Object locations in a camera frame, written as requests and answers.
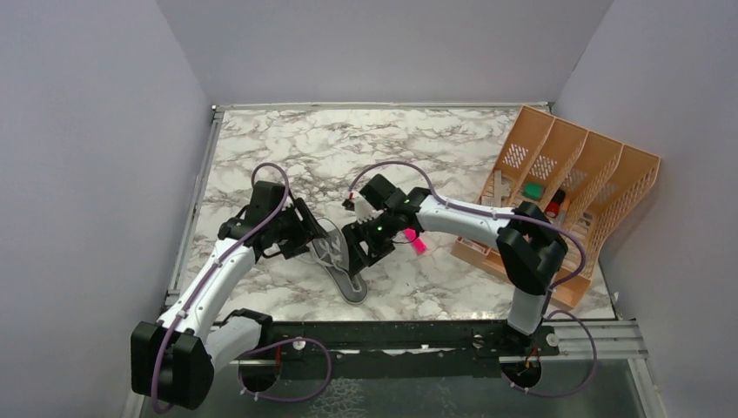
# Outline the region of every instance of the orange plastic organizer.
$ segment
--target orange plastic organizer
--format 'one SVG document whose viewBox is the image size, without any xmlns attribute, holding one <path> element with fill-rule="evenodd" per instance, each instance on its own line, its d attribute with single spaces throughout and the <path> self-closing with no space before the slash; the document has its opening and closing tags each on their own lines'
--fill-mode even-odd
<svg viewBox="0 0 738 418">
<path fill-rule="evenodd" d="M 607 236 L 654 185 L 660 162 L 658 156 L 523 106 L 477 203 L 493 204 L 496 171 L 501 172 L 498 185 L 504 186 L 503 206 L 527 200 L 543 210 L 557 190 L 567 193 L 571 204 L 561 227 L 581 240 L 587 255 L 584 270 L 553 294 L 556 306 L 570 309 L 579 304 L 592 284 Z M 523 196 L 523 187 L 529 182 L 544 187 L 540 200 Z M 569 252 L 556 279 L 570 274 L 580 262 L 576 246 L 566 240 Z M 484 244 L 459 237 L 451 254 L 506 277 L 500 254 Z"/>
</svg>

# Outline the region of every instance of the wall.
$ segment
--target wall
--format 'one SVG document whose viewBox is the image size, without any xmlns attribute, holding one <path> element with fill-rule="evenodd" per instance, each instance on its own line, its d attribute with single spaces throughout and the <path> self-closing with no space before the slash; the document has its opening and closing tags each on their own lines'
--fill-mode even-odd
<svg viewBox="0 0 738 418">
<path fill-rule="evenodd" d="M 615 0 L 554 107 L 663 157 L 601 260 L 671 417 L 735 414 L 736 21 L 735 0 Z"/>
<path fill-rule="evenodd" d="M 0 415 L 120 414 L 209 106 L 153 1 L 0 3 Z"/>
<path fill-rule="evenodd" d="M 217 104 L 555 100 L 612 0 L 158 0 Z"/>
</svg>

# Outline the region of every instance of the marble surface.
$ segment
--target marble surface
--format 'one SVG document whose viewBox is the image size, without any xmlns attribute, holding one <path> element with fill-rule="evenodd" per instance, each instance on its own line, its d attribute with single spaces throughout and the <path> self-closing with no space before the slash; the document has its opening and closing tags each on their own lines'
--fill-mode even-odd
<svg viewBox="0 0 738 418">
<path fill-rule="evenodd" d="M 517 115 L 516 108 L 473 110 L 248 110 L 228 111 L 208 178 L 184 286 L 212 250 L 218 227 L 251 197 L 252 168 L 283 166 L 293 192 L 316 217 L 342 226 L 353 214 L 340 205 L 356 174 L 374 162 L 401 158 L 426 170 L 439 193 L 474 200 Z M 409 191 L 422 178 L 405 167 L 382 172 Z M 261 179 L 276 181 L 264 169 Z M 238 283 L 221 315 L 248 307 L 275 320 L 453 320 L 507 316 L 513 287 L 450 254 L 456 237 L 424 233 L 428 251 L 407 245 L 362 271 L 363 304 L 344 302 L 309 254 L 259 263 Z M 583 318 L 614 317 L 600 269 L 580 305 Z"/>
</svg>

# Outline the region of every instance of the marble table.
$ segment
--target marble table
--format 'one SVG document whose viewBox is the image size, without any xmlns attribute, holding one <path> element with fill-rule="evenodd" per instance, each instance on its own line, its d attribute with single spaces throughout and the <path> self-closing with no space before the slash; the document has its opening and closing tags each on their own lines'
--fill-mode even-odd
<svg viewBox="0 0 738 418">
<path fill-rule="evenodd" d="M 341 206 L 362 167 L 401 158 L 426 170 L 439 193 L 474 200 L 505 142 L 518 108 L 303 109 L 227 111 L 214 152 L 183 286 L 205 263 L 221 223 L 251 197 L 252 168 L 264 161 L 287 170 L 293 192 L 316 217 L 353 221 Z M 405 167 L 383 167 L 395 185 L 424 185 Z M 261 179 L 279 180 L 271 169 Z M 248 307 L 275 320 L 463 320 L 507 316 L 513 287 L 450 254 L 456 237 L 424 233 L 428 251 L 407 245 L 362 272 L 363 304 L 348 305 L 309 254 L 260 260 L 238 283 L 221 315 Z M 573 312 L 612 319 L 601 270 Z"/>
</svg>

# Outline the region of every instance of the pink object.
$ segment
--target pink object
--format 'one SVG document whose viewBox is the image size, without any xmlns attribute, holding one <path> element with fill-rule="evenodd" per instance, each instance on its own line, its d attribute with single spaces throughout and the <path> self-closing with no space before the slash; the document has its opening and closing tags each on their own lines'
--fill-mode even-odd
<svg viewBox="0 0 738 418">
<path fill-rule="evenodd" d="M 418 253 L 418 255 L 424 253 L 428 249 L 426 243 L 423 242 L 422 239 L 420 239 L 420 237 L 415 233 L 414 230 L 407 228 L 403 232 L 405 233 L 407 239 L 410 240 L 410 245 L 415 248 L 415 252 Z"/>
</svg>

